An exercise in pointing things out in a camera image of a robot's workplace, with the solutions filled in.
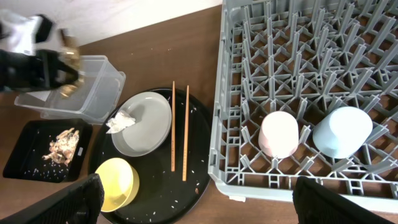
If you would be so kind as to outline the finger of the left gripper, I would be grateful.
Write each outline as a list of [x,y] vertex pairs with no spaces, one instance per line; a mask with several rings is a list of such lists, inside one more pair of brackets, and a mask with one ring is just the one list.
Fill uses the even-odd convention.
[[66,86],[66,85],[74,85],[78,80],[79,80],[79,78],[74,79],[74,80],[66,79],[62,82],[59,82],[56,79],[52,79],[52,78],[46,79],[45,80],[45,89],[53,90],[53,89],[61,88],[62,86]]
[[78,71],[63,62],[60,58],[60,54],[54,50],[43,50],[43,63],[44,68],[48,72],[61,70],[70,74],[72,78],[79,77]]

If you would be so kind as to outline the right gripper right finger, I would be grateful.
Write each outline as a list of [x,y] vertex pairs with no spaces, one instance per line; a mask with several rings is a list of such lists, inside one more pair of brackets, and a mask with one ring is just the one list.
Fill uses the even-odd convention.
[[300,224],[392,224],[304,176],[292,196]]

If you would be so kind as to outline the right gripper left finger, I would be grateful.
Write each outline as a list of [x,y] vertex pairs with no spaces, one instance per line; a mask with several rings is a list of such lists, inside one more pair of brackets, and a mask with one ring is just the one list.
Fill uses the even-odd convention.
[[1,220],[1,224],[96,223],[104,202],[98,174],[90,174],[51,196]]

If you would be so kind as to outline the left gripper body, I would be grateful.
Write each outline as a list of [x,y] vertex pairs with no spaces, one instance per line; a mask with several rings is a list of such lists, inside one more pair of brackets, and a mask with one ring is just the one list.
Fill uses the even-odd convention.
[[28,92],[46,89],[41,59],[1,50],[1,91]]

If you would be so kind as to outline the gold snack wrapper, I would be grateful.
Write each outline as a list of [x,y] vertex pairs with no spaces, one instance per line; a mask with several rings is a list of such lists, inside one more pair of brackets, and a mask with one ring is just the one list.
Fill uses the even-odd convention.
[[61,88],[60,94],[64,98],[70,97],[74,92],[84,84],[84,73],[80,72],[80,50],[77,39],[68,31],[68,29],[59,29],[58,33],[62,41],[62,57],[65,64],[79,72],[79,78],[71,85],[65,85]]

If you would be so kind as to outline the yellow bowl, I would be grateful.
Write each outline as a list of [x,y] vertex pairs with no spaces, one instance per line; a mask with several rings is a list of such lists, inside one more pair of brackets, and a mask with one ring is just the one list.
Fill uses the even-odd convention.
[[104,188],[102,212],[114,212],[130,204],[136,197],[140,180],[128,161],[115,157],[104,161],[95,171]]

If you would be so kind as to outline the food scraps and rice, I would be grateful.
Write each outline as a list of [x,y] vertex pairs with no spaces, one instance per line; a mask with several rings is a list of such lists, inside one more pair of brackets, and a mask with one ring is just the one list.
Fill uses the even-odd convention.
[[68,166],[73,160],[80,139],[79,133],[80,131],[75,128],[70,128],[61,132],[55,138],[55,141],[50,142],[50,153],[43,155],[42,159],[50,159],[54,163]]

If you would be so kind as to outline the pink plastic cup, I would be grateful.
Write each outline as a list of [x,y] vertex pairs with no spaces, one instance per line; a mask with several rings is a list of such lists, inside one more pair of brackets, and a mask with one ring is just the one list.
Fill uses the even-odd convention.
[[285,111],[271,112],[262,120],[258,144],[267,156],[278,159],[291,156],[299,145],[296,119]]

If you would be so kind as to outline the blue plastic cup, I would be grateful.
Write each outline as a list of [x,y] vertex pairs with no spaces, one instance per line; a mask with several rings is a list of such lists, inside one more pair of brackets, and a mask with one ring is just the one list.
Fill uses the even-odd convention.
[[354,154],[373,130],[369,115],[359,108],[333,110],[313,130],[316,148],[328,157],[343,159]]

